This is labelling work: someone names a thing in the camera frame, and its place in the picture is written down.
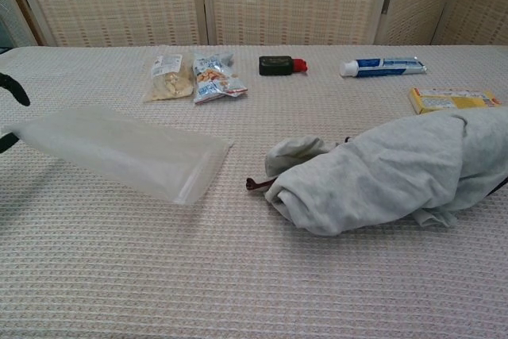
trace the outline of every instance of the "gray towel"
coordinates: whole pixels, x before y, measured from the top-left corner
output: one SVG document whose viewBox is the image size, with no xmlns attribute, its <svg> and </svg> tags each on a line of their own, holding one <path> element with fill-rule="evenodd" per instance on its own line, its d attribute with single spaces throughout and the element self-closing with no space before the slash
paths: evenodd
<svg viewBox="0 0 508 339">
<path fill-rule="evenodd" d="M 317 137 L 276 145 L 266 199 L 297 227 L 332 236 L 413 214 L 451 226 L 508 176 L 508 108 L 401 118 L 326 144 Z"/>
</svg>

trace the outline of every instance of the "clear plastic bag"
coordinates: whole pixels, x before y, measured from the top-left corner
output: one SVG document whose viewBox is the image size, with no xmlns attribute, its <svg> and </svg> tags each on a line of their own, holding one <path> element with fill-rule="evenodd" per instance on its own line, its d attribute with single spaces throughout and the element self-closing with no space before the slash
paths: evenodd
<svg viewBox="0 0 508 339">
<path fill-rule="evenodd" d="M 220 53 L 212 56 L 194 54 L 192 68 L 196 75 L 198 89 L 194 98 L 195 104 L 224 97 L 238 97 L 247 91 L 247 87 L 233 72 L 232 53 Z"/>
<path fill-rule="evenodd" d="M 152 83 L 143 95 L 143 102 L 180 98 L 194 91 L 189 55 L 158 56 L 152 66 Z"/>
<path fill-rule="evenodd" d="M 4 131 L 49 155 L 177 204 L 204 195 L 230 146 L 98 106 L 49 114 Z"/>
</svg>

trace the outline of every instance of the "blue toothpaste tube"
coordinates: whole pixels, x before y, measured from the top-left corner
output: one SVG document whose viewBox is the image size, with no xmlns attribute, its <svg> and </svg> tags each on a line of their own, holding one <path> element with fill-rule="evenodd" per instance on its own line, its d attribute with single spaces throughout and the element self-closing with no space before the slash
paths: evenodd
<svg viewBox="0 0 508 339">
<path fill-rule="evenodd" d="M 414 75 L 425 73 L 427 67 L 417 57 L 394 59 L 361 59 L 341 63 L 342 77 L 374 77 L 379 75 Z"/>
</svg>

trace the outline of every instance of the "bag of nuts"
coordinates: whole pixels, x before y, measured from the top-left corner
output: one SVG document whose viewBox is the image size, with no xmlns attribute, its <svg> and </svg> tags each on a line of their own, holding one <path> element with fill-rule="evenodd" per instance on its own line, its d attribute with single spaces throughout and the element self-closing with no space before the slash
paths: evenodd
<svg viewBox="0 0 508 339">
<path fill-rule="evenodd" d="M 194 103 L 199 105 L 219 97 L 229 95 L 238 97 L 247 91 L 244 83 L 233 73 L 232 53 L 219 53 L 212 56 L 204 56 L 199 53 L 194 55 L 194 74 L 198 89 Z"/>
<path fill-rule="evenodd" d="M 190 61 L 189 56 L 183 55 L 158 56 L 152 66 L 152 85 L 143 102 L 191 95 L 194 85 Z"/>
</svg>

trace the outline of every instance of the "toothpaste cap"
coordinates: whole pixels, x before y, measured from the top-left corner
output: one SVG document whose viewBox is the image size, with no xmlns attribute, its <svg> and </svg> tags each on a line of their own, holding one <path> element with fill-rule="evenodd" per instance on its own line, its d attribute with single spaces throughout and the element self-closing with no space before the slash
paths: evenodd
<svg viewBox="0 0 508 339">
<path fill-rule="evenodd" d="M 341 63 L 339 72 L 342 77 L 355 76 L 358 74 L 358 63 L 356 60 L 349 61 L 348 63 Z"/>
</svg>

